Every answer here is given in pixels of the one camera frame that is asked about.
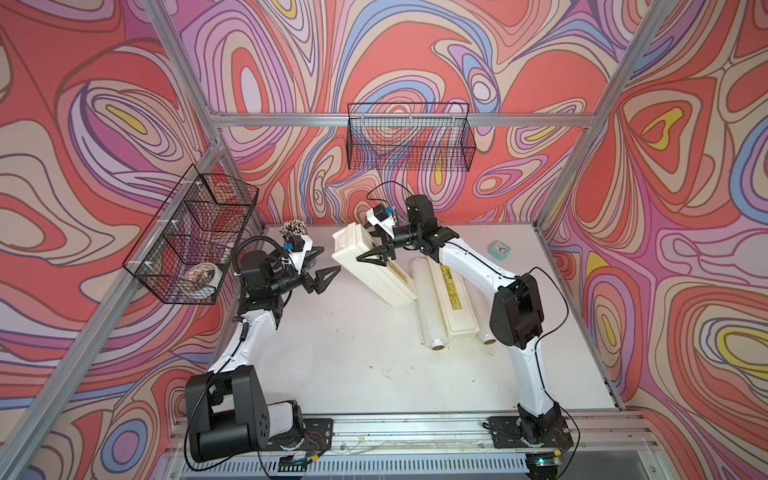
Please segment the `cream plastic wrap dispenser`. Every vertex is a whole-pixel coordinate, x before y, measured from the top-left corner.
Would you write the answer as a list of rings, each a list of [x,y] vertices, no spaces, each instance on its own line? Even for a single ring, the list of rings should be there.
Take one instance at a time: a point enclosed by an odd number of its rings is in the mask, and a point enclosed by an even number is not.
[[[390,306],[399,307],[417,299],[413,279],[395,261],[388,260],[385,266],[381,266],[357,260],[358,256],[377,247],[360,224],[348,224],[334,232],[332,238],[332,258]]]

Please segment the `white plastic wrap roll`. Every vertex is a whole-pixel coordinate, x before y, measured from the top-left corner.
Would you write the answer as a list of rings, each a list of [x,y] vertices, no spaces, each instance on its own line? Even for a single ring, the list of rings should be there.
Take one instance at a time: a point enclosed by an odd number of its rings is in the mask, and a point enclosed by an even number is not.
[[[416,289],[423,343],[430,350],[442,350],[447,345],[447,333],[428,261],[414,258],[410,269]]]

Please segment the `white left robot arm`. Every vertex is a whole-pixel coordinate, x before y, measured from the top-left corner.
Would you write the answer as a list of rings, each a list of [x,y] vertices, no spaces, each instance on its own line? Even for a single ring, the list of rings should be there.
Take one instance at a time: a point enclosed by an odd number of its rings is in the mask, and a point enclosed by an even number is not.
[[[308,457],[299,463],[306,466],[329,450],[330,433],[307,425],[297,401],[267,401],[256,368],[293,291],[322,294],[339,274],[339,267],[309,272],[323,251],[306,234],[281,242],[256,235],[233,250],[231,268],[241,285],[237,327],[219,359],[185,387],[182,452],[191,470],[270,450],[304,451]]]

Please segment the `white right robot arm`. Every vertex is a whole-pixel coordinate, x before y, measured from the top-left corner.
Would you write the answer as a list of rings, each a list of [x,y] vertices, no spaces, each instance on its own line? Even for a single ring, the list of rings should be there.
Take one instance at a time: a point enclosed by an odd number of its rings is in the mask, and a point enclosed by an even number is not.
[[[509,348],[519,388],[519,429],[531,446],[545,443],[560,429],[562,409],[547,390],[541,339],[544,311],[539,286],[529,273],[495,266],[437,220],[426,196],[405,200],[407,221],[399,224],[394,209],[381,204],[366,212],[364,229],[380,244],[357,257],[360,263],[385,266],[398,248],[418,251],[472,283],[491,301],[488,325],[495,339]]]

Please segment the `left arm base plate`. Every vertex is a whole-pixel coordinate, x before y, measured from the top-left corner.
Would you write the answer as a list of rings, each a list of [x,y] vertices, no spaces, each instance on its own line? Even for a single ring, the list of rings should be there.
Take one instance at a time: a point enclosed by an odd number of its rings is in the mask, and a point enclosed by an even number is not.
[[[272,437],[265,451],[322,453],[331,449],[333,431],[334,421],[330,417],[304,419],[301,427]]]

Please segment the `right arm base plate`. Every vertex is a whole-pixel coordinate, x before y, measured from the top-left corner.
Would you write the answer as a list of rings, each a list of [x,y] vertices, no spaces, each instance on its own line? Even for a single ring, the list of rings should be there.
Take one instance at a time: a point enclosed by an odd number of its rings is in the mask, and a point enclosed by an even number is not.
[[[492,437],[496,449],[535,449],[567,451],[574,438],[562,416],[532,419],[527,416],[491,416],[482,427]]]

